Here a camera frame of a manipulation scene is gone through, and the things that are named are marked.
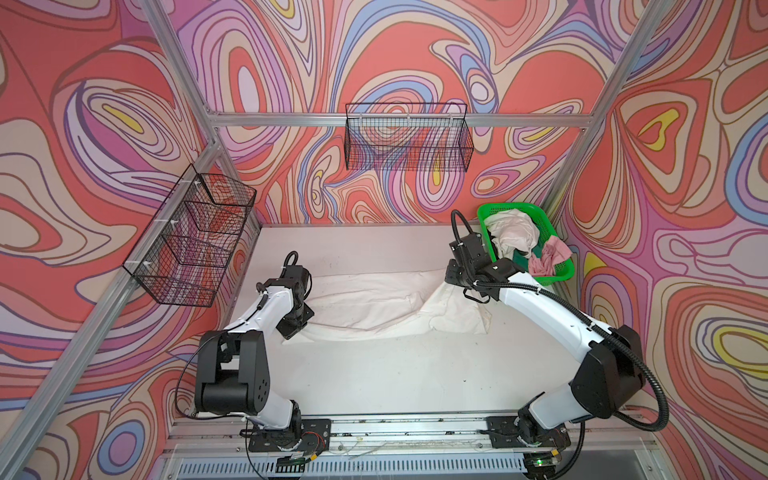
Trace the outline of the white t shirt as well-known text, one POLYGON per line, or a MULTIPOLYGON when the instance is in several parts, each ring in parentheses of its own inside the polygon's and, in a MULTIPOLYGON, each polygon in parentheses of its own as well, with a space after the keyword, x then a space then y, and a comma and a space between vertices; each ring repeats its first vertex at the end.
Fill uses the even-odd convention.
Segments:
POLYGON ((288 345, 357 342, 431 331, 484 335, 492 315, 444 281, 442 270, 330 275, 314 279, 315 315, 288 345))

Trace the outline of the green plastic laundry basket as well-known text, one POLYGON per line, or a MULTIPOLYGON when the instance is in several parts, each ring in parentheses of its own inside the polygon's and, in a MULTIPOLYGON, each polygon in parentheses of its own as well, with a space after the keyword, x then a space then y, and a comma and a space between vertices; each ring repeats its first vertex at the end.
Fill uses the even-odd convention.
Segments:
MULTIPOLYGON (((486 227, 484 226, 484 220, 492 214, 498 213, 500 211, 511 210, 511 209, 518 209, 531 217, 531 219, 533 220, 535 225, 538 227, 540 232, 540 237, 537 245, 540 245, 541 247, 543 247, 545 242, 548 240, 550 236, 559 237, 558 234, 556 233, 556 230, 553 224, 551 223, 548 216, 546 215, 546 213, 540 207, 534 204, 515 202, 515 203, 489 203, 489 204, 481 205, 477 209, 477 218, 478 218, 478 221, 480 222, 481 235, 483 237, 485 245, 487 246, 489 255, 491 256, 491 259, 493 261, 496 261, 499 259, 512 260, 512 258, 501 257, 500 254, 497 252, 496 247, 491 242, 491 236, 489 235, 489 233, 486 230, 486 227)), ((573 274, 574 274, 574 264, 570 257, 569 260, 567 260, 566 262, 556 267, 555 276, 552 276, 552 277, 534 277, 533 276, 533 277, 541 285, 548 286, 556 282, 568 280, 573 276, 573 274)))

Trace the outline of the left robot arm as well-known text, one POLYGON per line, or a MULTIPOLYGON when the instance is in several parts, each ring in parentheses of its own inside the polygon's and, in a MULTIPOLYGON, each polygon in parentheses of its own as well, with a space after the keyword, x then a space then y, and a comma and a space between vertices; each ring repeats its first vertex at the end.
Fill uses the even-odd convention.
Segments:
POLYGON ((312 275, 289 252, 280 274, 257 285, 256 300, 222 330, 209 331, 196 352, 194 415, 200 420, 242 417, 268 433, 300 434, 298 404, 275 393, 266 340, 290 340, 314 316, 307 299, 312 275))

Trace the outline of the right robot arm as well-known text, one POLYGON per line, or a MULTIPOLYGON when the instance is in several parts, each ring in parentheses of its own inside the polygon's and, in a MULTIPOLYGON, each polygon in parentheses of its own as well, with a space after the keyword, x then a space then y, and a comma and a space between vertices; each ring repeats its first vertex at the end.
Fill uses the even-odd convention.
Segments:
POLYGON ((546 289, 510 259, 491 258, 480 233, 468 229, 464 215, 453 210, 453 254, 445 274, 448 284, 479 304, 495 302, 510 307, 546 331, 578 361, 575 376, 560 387, 539 394, 517 413, 513 435, 537 446, 565 423, 616 417, 642 431, 659 432, 669 422, 670 408, 661 382, 643 359, 638 333, 623 325, 610 327, 586 315, 546 289), (651 422, 636 420, 622 407, 649 386, 657 403, 651 422))

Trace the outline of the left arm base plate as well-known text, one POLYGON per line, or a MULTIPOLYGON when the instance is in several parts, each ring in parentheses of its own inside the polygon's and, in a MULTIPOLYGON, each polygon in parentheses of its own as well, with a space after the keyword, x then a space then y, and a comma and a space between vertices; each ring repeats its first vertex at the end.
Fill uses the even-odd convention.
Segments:
POLYGON ((267 429, 253 425, 246 434, 248 452, 320 454, 328 449, 331 433, 329 419, 291 421, 285 429, 267 429))

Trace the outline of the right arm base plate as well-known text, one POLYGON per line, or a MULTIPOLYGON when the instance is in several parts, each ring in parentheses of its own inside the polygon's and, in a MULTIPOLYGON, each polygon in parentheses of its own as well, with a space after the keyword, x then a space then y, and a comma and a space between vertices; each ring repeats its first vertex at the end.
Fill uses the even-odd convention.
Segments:
POLYGON ((552 448, 565 449, 571 445, 567 429, 560 425, 553 429, 541 427, 532 417, 489 416, 486 428, 493 448, 552 448))

